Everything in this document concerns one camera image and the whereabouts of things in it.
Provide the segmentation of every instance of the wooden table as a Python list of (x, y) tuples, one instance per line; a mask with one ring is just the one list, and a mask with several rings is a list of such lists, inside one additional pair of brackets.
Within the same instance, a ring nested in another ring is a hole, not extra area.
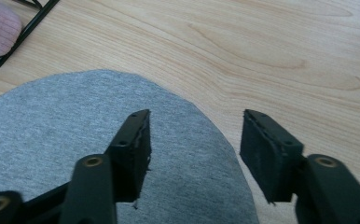
[[(15, 6), (27, 21), (31, 9)], [(137, 73), (193, 102), (238, 152), (245, 108), (360, 181), (360, 1), (62, 0), (0, 69), (0, 94), (56, 73)], [(261, 223), (268, 205), (242, 165)]]

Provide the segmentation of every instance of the gray cloth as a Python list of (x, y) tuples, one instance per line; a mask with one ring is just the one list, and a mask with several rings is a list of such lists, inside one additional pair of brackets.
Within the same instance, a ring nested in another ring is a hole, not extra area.
[(192, 103), (137, 75), (55, 75), (0, 96), (0, 191), (24, 201), (67, 182), (103, 153), (130, 113), (151, 110), (152, 160), (137, 210), (118, 223), (257, 223), (252, 194), (223, 134)]

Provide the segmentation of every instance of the wood grain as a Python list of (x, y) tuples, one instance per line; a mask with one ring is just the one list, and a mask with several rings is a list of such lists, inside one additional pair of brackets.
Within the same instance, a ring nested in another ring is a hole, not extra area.
[[(360, 1), (62, 0), (0, 68), (0, 95), (96, 68), (188, 99), (236, 151), (243, 110), (269, 114), (360, 181)], [(268, 205), (242, 168), (261, 223), (295, 223), (294, 204)]]

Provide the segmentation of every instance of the heather gray cloth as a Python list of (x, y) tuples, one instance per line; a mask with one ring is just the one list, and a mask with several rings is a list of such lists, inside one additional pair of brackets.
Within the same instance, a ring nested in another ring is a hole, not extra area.
[(28, 201), (103, 153), (130, 113), (151, 110), (151, 171), (138, 210), (118, 223), (257, 223), (252, 195), (223, 134), (192, 103), (136, 75), (56, 75), (0, 96), (0, 190)]

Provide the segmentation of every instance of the black wire frame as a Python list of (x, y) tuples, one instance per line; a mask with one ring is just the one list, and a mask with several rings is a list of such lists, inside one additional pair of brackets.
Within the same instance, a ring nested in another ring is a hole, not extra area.
[(35, 27), (47, 16), (47, 14), (55, 7), (60, 0), (49, 0), (43, 7), (37, 0), (33, 0), (33, 3), (27, 0), (15, 0), (27, 7), (37, 8), (39, 11), (34, 18), (22, 29), (20, 36), (11, 48), (9, 53), (0, 56), (0, 67), (6, 62), (6, 60), (12, 55), (12, 53), (22, 44), (22, 42), (28, 37), (28, 35), (35, 29)]

